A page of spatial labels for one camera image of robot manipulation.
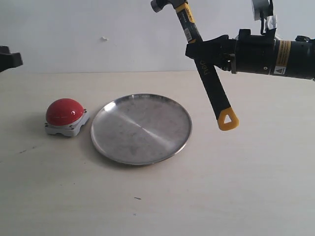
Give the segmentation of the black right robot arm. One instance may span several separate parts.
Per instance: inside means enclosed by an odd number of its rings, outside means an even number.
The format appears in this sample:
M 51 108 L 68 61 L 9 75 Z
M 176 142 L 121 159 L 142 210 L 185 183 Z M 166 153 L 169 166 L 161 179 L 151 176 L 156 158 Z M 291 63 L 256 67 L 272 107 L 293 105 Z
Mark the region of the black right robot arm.
M 240 29 L 235 39 L 222 35 L 188 44 L 186 56 L 233 74 L 244 72 L 313 80 L 315 41 L 300 35 L 294 41 L 278 40 L 275 32 L 273 29 L 264 35 L 253 35 L 250 29 Z

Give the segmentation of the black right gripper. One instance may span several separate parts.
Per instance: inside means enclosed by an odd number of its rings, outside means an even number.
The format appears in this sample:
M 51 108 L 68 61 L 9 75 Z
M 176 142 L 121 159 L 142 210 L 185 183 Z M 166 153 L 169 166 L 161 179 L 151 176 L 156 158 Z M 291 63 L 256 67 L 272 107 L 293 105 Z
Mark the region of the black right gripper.
M 275 29 L 264 35 L 252 35 L 250 29 L 240 29 L 238 38 L 227 34 L 208 41 L 189 43 L 185 55 L 201 59 L 221 70 L 269 75 L 273 68 Z

